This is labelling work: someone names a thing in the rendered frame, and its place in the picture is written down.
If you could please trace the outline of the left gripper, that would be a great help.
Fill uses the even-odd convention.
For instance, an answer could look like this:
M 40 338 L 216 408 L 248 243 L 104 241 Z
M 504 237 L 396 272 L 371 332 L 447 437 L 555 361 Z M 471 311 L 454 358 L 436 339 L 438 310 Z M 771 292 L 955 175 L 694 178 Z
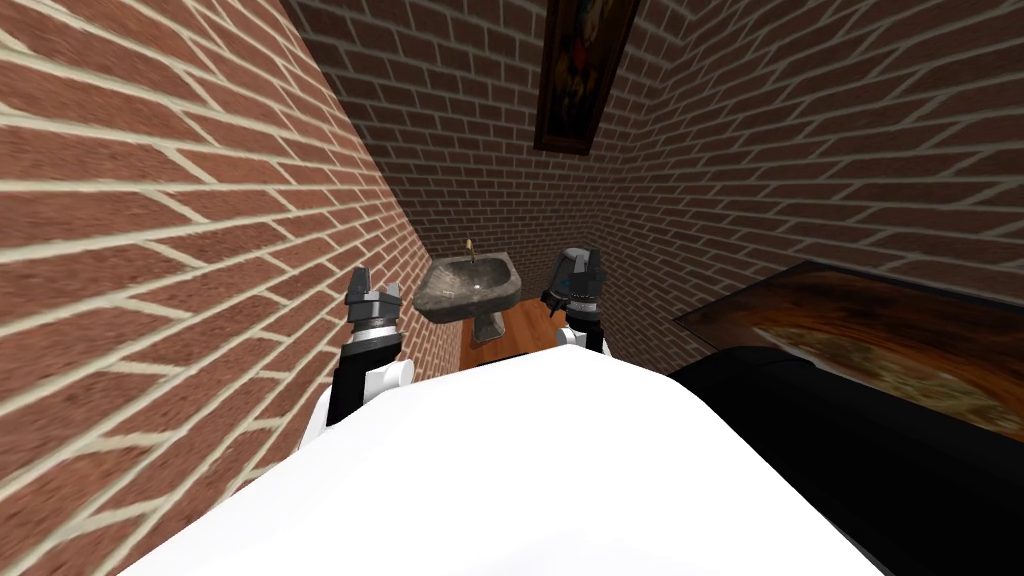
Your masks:
M 395 320 L 400 316 L 402 299 L 398 282 L 383 285 L 381 292 L 370 289 L 369 269 L 354 268 L 351 274 L 351 291 L 346 293 L 344 299 L 349 323 L 375 319 Z

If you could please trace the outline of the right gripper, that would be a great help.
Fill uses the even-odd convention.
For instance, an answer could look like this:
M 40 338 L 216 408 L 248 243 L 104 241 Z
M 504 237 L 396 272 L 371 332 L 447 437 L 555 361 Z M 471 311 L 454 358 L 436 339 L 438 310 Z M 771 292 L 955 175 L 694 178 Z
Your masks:
M 587 271 L 575 272 L 577 258 L 583 257 Z M 551 313 L 557 310 L 595 312 L 607 273 L 601 270 L 601 251 L 592 248 L 566 248 L 556 262 L 556 275 L 541 296 Z

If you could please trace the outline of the dark framed portrait painting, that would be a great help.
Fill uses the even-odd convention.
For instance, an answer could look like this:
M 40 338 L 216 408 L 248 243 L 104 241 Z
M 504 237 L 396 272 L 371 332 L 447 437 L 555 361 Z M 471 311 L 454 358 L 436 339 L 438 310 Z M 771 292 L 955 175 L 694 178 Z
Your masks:
M 586 156 L 642 0 L 547 0 L 534 148 Z

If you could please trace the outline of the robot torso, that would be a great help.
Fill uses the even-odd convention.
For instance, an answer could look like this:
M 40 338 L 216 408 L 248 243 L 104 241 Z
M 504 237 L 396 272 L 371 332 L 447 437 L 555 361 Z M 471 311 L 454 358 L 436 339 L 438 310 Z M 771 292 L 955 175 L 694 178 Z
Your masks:
M 559 346 L 386 390 L 124 576 L 882 576 L 692 393 Z

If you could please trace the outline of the grey stone pedestal sink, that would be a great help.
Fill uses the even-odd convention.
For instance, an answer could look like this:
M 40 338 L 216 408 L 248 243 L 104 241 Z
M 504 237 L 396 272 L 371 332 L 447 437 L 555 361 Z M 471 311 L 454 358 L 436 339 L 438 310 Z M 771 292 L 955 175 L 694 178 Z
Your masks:
M 481 343 L 504 335 L 502 313 L 520 300 L 521 286 L 505 252 L 441 258 L 427 269 L 412 303 L 434 324 L 472 320 L 473 339 Z

